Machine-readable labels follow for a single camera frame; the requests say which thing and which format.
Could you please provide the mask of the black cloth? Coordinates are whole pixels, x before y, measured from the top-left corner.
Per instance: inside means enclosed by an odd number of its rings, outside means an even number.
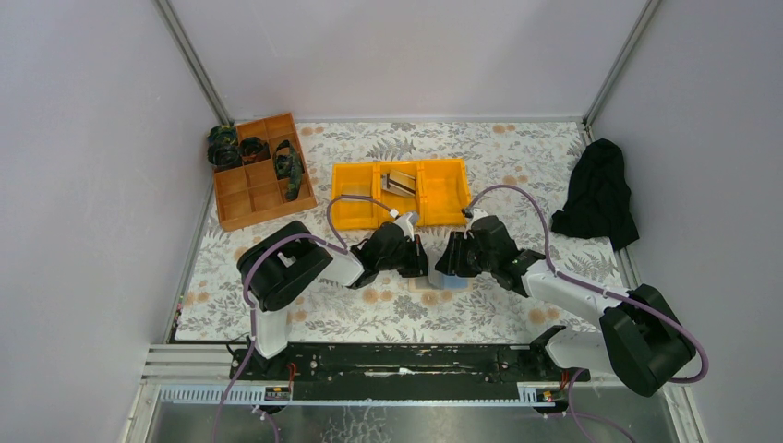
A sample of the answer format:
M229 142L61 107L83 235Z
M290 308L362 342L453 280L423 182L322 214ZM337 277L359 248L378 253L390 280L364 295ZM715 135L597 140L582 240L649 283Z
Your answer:
M551 231L581 239L607 237L615 251L622 250L640 238L631 196L622 150L608 139L598 139L574 166L567 200L551 216Z

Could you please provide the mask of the aluminium frame rails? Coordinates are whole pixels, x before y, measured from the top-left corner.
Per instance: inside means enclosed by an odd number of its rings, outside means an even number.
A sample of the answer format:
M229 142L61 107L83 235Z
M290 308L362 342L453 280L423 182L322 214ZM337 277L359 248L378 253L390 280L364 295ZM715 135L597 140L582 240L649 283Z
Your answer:
M231 377L237 347L153 344L122 440L707 441L687 385L645 398L587 371L558 391L522 386L522 401L296 401L280 382Z

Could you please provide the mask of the orange compartment tray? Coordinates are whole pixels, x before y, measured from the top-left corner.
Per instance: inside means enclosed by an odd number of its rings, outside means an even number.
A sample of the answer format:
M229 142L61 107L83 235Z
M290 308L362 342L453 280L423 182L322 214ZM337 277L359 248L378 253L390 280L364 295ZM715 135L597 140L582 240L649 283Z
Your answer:
M317 200L307 172L304 151L292 114L278 114L235 126L239 142L258 137L270 146L271 158L263 162L242 165L234 169L213 172L215 208L219 224L226 232L267 222L317 206ZM288 139L299 153L304 177L298 199L286 201L287 179L277 178L272 155L277 146Z

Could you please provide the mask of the yellow three-compartment bin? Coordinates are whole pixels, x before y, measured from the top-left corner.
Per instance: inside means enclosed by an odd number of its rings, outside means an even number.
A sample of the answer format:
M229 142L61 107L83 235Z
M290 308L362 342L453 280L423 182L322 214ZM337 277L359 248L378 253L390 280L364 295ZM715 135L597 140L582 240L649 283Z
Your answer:
M331 196L344 195L372 200L335 203L331 219L339 230L375 229L392 220L389 210L416 212L419 226L463 225L462 209L472 199L461 159L337 163Z

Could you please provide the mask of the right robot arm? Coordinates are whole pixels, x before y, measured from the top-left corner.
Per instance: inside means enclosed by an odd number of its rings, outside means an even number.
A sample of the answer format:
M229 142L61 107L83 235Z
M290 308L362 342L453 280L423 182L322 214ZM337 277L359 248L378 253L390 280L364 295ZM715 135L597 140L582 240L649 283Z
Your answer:
M697 355L656 288L642 284L613 298L592 281L554 270L546 255L517 247L494 215L480 216L467 231L451 233L435 269L461 278L486 272L507 291L587 321L594 331L554 328L533 344L558 368L612 374L641 396L650 397L673 381Z

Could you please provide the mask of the camo belt in tray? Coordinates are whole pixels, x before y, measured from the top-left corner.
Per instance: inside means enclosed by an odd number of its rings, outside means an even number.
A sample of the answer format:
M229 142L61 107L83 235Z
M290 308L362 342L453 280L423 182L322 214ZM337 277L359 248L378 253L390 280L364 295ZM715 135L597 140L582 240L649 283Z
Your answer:
M272 159L277 178L288 180L284 190L285 200L298 199L304 177L304 166L291 141L288 139L282 141L273 153Z

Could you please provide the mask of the rolled camo belt outside tray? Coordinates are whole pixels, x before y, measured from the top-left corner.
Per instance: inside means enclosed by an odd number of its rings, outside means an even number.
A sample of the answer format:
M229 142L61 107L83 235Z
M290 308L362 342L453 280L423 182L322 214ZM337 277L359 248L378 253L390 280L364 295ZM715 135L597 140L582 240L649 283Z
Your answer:
M242 165L238 151L238 133L233 124L213 127L208 135L207 160L214 172L222 172Z

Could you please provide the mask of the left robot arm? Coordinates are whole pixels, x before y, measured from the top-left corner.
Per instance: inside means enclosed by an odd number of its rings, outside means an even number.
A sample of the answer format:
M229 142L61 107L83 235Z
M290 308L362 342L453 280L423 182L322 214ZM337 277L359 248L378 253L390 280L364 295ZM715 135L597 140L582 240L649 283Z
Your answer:
M410 214L384 222L369 237L345 250L292 221L237 260L243 298L251 308L250 344L271 359L288 345L288 306L318 279L350 289L370 285L383 271L403 278L428 275L428 256L413 233Z

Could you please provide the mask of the card in middle bin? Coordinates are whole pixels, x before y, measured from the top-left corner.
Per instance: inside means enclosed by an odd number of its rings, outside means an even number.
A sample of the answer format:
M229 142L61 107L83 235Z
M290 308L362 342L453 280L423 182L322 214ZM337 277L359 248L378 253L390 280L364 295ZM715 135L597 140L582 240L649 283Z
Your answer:
M416 196L416 177L398 170L389 170L382 174L381 188L391 194L414 198Z

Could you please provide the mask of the rolled belt in tray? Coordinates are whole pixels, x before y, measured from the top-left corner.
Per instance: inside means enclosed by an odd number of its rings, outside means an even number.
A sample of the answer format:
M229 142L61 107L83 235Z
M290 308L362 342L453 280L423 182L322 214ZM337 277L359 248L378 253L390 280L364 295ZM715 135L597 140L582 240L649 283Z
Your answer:
M239 142L238 151L244 165L263 162L271 158L269 143L258 137L242 139Z

